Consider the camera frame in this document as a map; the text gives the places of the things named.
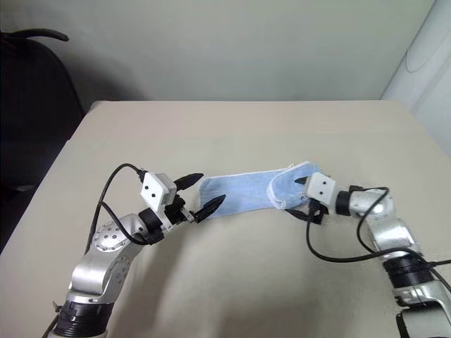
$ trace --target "black chair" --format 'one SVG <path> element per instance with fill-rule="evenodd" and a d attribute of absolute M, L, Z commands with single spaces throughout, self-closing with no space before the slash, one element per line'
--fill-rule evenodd
<path fill-rule="evenodd" d="M 0 252 L 85 115 L 64 64 L 29 37 L 68 41 L 46 29 L 1 33 Z"/>

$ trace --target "folded cloth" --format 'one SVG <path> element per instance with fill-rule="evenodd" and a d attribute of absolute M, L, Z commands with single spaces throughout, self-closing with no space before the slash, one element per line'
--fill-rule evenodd
<path fill-rule="evenodd" d="M 210 217 L 263 208 L 294 208 L 307 201 L 304 185 L 295 180 L 317 171 L 317 165 L 303 162 L 278 170 L 206 177 L 199 185 L 200 204 L 203 206 L 214 197 L 226 195 Z"/>

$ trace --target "light blue towel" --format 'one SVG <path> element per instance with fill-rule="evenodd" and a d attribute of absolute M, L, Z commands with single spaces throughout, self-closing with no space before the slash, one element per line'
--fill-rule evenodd
<path fill-rule="evenodd" d="M 245 211 L 294 208 L 307 201 L 304 185 L 294 182 L 319 171 L 310 162 L 279 170 L 204 178 L 199 186 L 200 204 L 222 194 L 224 202 L 210 217 Z"/>

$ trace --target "wire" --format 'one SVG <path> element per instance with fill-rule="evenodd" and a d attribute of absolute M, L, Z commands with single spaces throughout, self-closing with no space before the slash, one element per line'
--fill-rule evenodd
<path fill-rule="evenodd" d="M 332 263 L 353 263 L 353 262 L 361 262 L 361 261 L 366 261 L 366 260 L 369 260 L 372 258 L 384 256 L 387 254 L 391 254 L 392 252 L 403 251 L 403 252 L 407 252 L 407 253 L 413 255 L 414 257 L 418 258 L 420 261 L 427 264 L 428 269 L 437 277 L 437 279 L 439 279 L 443 283 L 443 286 L 451 293 L 451 285 L 446 281 L 446 279 L 443 278 L 443 276 L 440 273 L 438 273 L 436 269 L 431 267 L 428 264 L 428 261 L 426 259 L 424 259 L 422 255 L 420 255 L 416 251 L 413 251 L 409 248 L 397 247 L 397 248 L 391 248 L 391 249 L 386 249 L 386 250 L 380 250 L 380 251 L 373 252 L 373 253 L 368 253 L 367 255 L 363 255 L 363 256 L 347 257 L 347 258 L 329 257 L 329 256 L 325 256 L 325 255 L 319 253 L 317 250 L 315 250 L 313 248 L 313 246 L 311 245 L 311 242 L 310 242 L 310 224 L 311 224 L 312 218 L 313 218 L 313 212 L 309 212 L 309 220 L 307 221 L 305 239 L 306 239 L 307 246 L 308 246 L 310 252 L 312 252 L 316 257 L 322 259 L 323 261 L 332 262 Z"/>
<path fill-rule="evenodd" d="M 48 326 L 47 330 L 45 330 L 44 334 L 42 335 L 42 338 L 47 338 L 49 336 L 50 331 L 52 331 L 58 322 L 59 319 L 59 313 L 55 316 L 55 318 L 51 321 L 50 325 Z"/>
<path fill-rule="evenodd" d="M 376 199 L 376 201 L 368 208 L 368 210 L 365 212 L 365 214 L 363 215 L 362 218 L 360 218 L 359 224 L 357 225 L 357 239 L 359 240 L 359 243 L 368 251 L 368 252 L 375 252 L 372 248 L 370 248 L 369 246 L 367 246 L 364 242 L 364 240 L 362 239 L 361 236 L 361 229 L 362 229 L 362 225 L 364 224 L 364 221 L 366 220 L 366 218 L 368 217 L 368 215 L 370 214 L 370 212 L 372 212 L 372 210 L 388 195 L 388 193 L 390 192 L 390 190 L 387 187 L 379 187 L 379 188 L 369 188 L 369 189 L 364 189 L 364 191 L 366 190 L 371 190 L 371 189 L 379 189 L 379 190 L 385 190 L 385 192 L 378 198 Z"/>
<path fill-rule="evenodd" d="M 132 168 L 138 175 L 140 175 L 140 173 L 142 172 L 140 169 L 135 167 L 133 164 L 124 163 L 124 164 L 121 164 L 120 166 L 118 166 L 111 173 L 110 177 L 108 178 L 108 180 L 105 183 L 104 189 L 102 190 L 102 192 L 100 194 L 99 201 L 97 202 L 96 211 L 94 212 L 94 217 L 93 217 L 92 223 L 91 223 L 91 228 L 89 229 L 89 235 L 87 238 L 85 253 L 87 253 L 89 251 L 89 248 L 91 247 L 91 243 L 92 243 L 92 238 L 94 237 L 94 234 L 96 232 L 97 221 L 99 220 L 101 203 L 104 201 L 106 192 L 108 191 L 108 188 L 110 187 L 111 181 L 113 181 L 113 178 L 116 176 L 116 174 L 119 173 L 123 168 Z"/>
<path fill-rule="evenodd" d="M 104 207 L 106 212 L 113 218 L 114 223 L 118 226 L 118 228 L 121 230 L 121 232 L 133 243 L 138 245 L 148 245 L 149 243 L 146 241 L 140 241 L 138 239 L 135 239 L 131 234 L 127 232 L 127 230 L 122 225 L 121 221 L 119 220 L 118 216 L 111 210 L 108 204 L 105 202 L 100 202 L 100 205 Z"/>

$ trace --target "table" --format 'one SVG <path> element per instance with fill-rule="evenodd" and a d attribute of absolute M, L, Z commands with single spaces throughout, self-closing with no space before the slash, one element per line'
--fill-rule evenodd
<path fill-rule="evenodd" d="M 99 102 L 64 146 L 0 255 L 3 338 L 40 337 L 65 299 L 110 172 L 130 162 L 176 179 L 310 160 L 343 185 L 389 186 L 427 259 L 451 256 L 451 161 L 394 101 Z M 123 172 L 106 200 L 141 211 Z M 183 192 L 196 204 L 196 189 Z M 102 213 L 101 222 L 107 221 Z M 355 219 L 312 232 L 322 252 L 362 254 Z M 276 209 L 180 226 L 135 259 L 109 337 L 399 337 L 377 260 L 313 257 L 305 223 Z M 440 268 L 447 279 L 451 270 Z"/>

